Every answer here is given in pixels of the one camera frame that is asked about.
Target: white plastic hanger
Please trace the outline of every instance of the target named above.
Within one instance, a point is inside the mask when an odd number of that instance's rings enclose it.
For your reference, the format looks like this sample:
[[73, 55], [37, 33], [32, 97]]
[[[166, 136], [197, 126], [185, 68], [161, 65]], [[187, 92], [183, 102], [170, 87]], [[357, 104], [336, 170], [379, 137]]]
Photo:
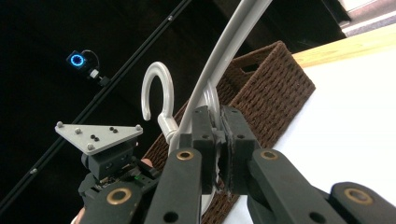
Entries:
[[163, 63], [152, 63], [143, 79], [141, 95], [143, 119], [151, 119], [151, 112], [149, 110], [149, 88], [151, 87], [152, 79], [155, 77], [159, 77], [163, 84], [163, 111], [158, 116], [157, 120], [165, 136], [166, 143], [169, 144], [178, 126], [172, 116], [175, 101], [173, 82], [168, 68]]

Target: brown woven basket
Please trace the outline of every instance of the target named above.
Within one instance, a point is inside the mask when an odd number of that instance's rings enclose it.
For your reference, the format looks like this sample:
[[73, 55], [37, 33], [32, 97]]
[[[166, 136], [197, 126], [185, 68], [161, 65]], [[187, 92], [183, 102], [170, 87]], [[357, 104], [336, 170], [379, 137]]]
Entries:
[[[245, 72], [254, 65], [256, 70]], [[306, 100], [315, 85], [294, 61], [282, 42], [255, 50], [233, 59], [217, 86], [219, 101], [244, 114], [250, 129], [262, 147], [273, 147]], [[181, 121], [187, 103], [177, 112]], [[168, 145], [161, 134], [146, 158], [162, 170]], [[203, 216], [203, 223], [221, 223], [227, 217], [238, 196], [217, 194]]]

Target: metal bracket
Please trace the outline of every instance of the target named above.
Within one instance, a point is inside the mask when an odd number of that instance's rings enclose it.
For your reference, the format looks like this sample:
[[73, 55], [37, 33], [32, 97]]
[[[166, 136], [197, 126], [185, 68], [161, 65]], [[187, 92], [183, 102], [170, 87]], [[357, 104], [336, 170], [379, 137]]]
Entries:
[[55, 131], [84, 154], [91, 156], [137, 137], [143, 133], [143, 128], [140, 125], [135, 127], [99, 126], [63, 124], [59, 121], [55, 126]]

